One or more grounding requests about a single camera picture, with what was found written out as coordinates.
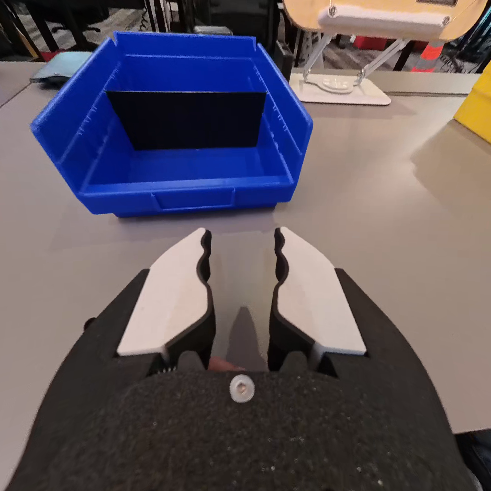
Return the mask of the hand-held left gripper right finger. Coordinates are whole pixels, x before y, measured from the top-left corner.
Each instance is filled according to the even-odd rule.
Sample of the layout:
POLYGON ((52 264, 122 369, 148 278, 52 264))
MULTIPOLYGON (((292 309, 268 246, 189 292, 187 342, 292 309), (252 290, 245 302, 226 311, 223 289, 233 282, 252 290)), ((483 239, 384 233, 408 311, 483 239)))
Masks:
POLYGON ((285 226, 274 231, 274 253, 277 283, 269 319, 269 371, 279 371, 292 352, 302 353, 313 370, 331 353, 367 355, 332 262, 285 226))

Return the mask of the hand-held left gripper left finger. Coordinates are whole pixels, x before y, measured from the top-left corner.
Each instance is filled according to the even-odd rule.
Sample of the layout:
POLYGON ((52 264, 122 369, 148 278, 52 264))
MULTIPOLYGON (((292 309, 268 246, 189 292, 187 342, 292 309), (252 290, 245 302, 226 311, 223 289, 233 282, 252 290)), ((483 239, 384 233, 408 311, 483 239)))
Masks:
POLYGON ((185 351, 211 351, 216 324, 210 255, 211 232, 198 228, 151 265, 118 356, 158 354, 167 366, 176 366, 185 351))

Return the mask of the blue plastic storage bin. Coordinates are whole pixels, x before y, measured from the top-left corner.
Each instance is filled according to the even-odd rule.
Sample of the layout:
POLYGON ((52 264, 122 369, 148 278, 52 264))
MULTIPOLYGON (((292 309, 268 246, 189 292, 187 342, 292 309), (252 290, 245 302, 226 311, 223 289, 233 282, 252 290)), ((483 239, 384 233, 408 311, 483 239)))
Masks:
POLYGON ((77 199, 119 218, 288 202, 313 120, 250 36, 115 32, 33 120, 77 199), (133 149, 106 91, 266 92, 252 148, 133 149))

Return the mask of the black bin divider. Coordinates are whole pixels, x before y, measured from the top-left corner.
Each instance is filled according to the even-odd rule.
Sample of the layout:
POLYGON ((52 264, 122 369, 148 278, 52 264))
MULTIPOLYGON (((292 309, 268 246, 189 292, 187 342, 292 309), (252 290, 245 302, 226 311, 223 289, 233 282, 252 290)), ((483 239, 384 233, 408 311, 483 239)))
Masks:
POLYGON ((106 91, 136 151, 252 148, 261 91, 106 91))

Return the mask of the small black box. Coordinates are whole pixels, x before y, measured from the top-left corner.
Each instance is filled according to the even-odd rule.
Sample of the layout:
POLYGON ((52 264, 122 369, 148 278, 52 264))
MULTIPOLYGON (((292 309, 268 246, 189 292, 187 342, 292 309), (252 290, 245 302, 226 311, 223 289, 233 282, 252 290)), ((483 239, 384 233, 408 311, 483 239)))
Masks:
POLYGON ((288 83, 290 82, 293 60, 293 53, 291 52, 287 43, 279 39, 276 40, 273 61, 288 83))

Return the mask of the yellow plastic storage bin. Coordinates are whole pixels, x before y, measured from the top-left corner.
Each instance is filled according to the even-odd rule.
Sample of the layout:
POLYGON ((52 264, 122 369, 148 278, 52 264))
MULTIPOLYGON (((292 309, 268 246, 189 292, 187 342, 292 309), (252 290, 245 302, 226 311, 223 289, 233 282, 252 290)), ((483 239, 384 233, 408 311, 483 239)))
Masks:
POLYGON ((454 119, 490 144, 490 64, 458 108, 454 119))

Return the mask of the dark grey pouch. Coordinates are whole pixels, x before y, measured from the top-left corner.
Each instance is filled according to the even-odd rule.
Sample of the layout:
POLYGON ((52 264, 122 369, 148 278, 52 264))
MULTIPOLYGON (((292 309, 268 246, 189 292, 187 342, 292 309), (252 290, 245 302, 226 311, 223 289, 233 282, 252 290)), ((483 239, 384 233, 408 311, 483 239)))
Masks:
POLYGON ((57 53, 30 77, 31 83, 65 83, 89 60, 92 52, 67 51, 57 53))

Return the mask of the orange traffic cone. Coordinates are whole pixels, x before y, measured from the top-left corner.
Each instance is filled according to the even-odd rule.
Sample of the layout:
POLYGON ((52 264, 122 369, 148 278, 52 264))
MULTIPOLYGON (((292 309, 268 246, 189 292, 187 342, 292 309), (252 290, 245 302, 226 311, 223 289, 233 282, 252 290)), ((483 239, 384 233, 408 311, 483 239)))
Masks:
POLYGON ((424 48, 420 58, 411 69, 412 73, 432 73, 441 55, 445 42, 431 41, 424 48))

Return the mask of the wooden book stand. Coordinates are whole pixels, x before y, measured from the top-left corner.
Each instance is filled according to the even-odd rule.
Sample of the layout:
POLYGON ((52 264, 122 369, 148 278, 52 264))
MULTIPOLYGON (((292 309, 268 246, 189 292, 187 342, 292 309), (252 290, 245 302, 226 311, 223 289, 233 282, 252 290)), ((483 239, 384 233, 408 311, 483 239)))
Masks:
POLYGON ((448 42, 467 33, 486 1, 284 1, 294 25, 319 32, 322 39, 307 57, 302 74, 290 86, 303 103, 385 107, 389 96, 368 80, 410 41, 448 42), (337 34, 394 39, 356 76, 310 75, 315 62, 337 34))

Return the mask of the black office chair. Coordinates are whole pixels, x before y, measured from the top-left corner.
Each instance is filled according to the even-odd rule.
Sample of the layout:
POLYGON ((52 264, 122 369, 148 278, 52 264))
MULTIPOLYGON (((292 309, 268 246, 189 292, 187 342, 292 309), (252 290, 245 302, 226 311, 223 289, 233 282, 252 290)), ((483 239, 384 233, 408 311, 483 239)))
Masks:
POLYGON ((100 32, 94 25, 109 17, 106 1, 24 1, 42 38, 51 52, 59 50, 53 33, 71 33, 75 45, 69 51, 93 52, 98 47, 84 36, 85 31, 100 32))

